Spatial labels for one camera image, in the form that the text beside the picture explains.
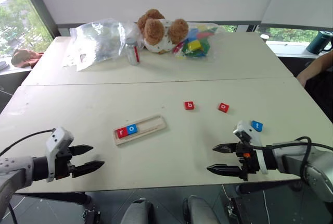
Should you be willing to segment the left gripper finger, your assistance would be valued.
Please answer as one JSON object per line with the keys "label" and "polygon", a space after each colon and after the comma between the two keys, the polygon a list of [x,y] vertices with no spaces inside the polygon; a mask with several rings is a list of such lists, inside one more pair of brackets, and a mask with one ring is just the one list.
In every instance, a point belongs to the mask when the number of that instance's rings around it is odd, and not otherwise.
{"label": "left gripper finger", "polygon": [[83,165],[76,166],[72,171],[72,177],[77,178],[77,177],[92,173],[92,172],[98,170],[101,166],[103,166],[104,163],[105,163],[104,161],[94,160],[94,161],[85,163]]}
{"label": "left gripper finger", "polygon": [[93,149],[92,146],[85,145],[85,144],[69,147],[69,151],[70,151],[72,156],[82,155],[86,152],[89,152],[92,149]]}

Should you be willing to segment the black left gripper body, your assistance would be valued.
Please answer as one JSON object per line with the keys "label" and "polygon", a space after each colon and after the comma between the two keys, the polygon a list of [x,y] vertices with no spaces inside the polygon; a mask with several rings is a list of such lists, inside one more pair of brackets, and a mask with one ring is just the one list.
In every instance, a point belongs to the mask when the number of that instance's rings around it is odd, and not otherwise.
{"label": "black left gripper body", "polygon": [[69,177],[73,173],[75,166],[71,164],[74,147],[68,147],[57,153],[55,159],[55,179],[63,179]]}

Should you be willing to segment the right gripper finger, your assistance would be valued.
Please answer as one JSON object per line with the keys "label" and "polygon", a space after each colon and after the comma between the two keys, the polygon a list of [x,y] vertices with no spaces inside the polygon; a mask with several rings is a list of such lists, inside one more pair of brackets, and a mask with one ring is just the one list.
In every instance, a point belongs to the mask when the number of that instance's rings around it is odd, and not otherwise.
{"label": "right gripper finger", "polygon": [[229,166],[226,164],[214,164],[208,166],[207,170],[220,176],[239,177],[241,175],[241,169],[238,166]]}
{"label": "right gripper finger", "polygon": [[219,153],[230,154],[236,151],[236,146],[237,143],[222,143],[215,146],[212,150]]}

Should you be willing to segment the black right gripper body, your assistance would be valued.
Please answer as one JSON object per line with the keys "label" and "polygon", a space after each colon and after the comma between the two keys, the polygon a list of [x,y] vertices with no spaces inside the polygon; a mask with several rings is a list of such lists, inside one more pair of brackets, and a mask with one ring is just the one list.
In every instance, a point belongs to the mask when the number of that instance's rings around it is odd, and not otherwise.
{"label": "black right gripper body", "polygon": [[236,144],[235,153],[241,163],[239,178],[248,181],[248,174],[256,174],[260,170],[257,153],[243,142]]}

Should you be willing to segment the person's hand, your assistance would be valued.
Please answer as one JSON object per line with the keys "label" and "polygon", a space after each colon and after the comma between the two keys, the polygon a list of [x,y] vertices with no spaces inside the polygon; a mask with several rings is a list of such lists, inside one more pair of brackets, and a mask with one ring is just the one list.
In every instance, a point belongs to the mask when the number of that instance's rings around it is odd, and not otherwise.
{"label": "person's hand", "polygon": [[302,87],[304,88],[307,81],[311,78],[312,76],[308,73],[305,72],[301,72],[297,75],[297,80],[299,81],[299,83],[302,85]]}

